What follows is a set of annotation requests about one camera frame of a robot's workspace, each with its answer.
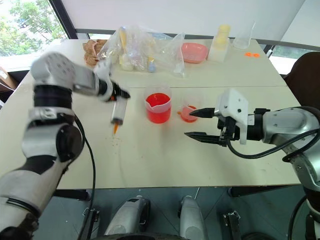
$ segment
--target tree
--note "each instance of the tree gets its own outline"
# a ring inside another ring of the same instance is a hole
[[[23,2],[15,0],[10,13],[17,17],[17,21],[25,20],[28,30],[40,34],[47,44],[53,39],[67,37],[47,0]]]
[[[42,41],[19,32],[17,27],[8,24],[0,17],[0,56],[30,54],[40,49]]]

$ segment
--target white wall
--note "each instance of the white wall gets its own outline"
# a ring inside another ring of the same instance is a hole
[[[320,0],[305,0],[282,41],[320,47]]]
[[[76,29],[116,30],[140,24],[163,33],[235,36],[255,20],[253,37],[281,40],[304,0],[62,0]]]

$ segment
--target small bottle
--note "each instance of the small bottle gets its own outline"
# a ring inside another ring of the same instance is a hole
[[[217,35],[213,38],[208,60],[223,63],[225,61],[230,40],[230,26],[227,24],[220,25]]]

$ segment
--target plastic bag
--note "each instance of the plastic bag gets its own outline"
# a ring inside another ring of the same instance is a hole
[[[122,26],[106,42],[99,59],[111,58],[125,71],[170,72],[183,77],[185,64],[182,44],[185,35],[174,38],[140,26]]]

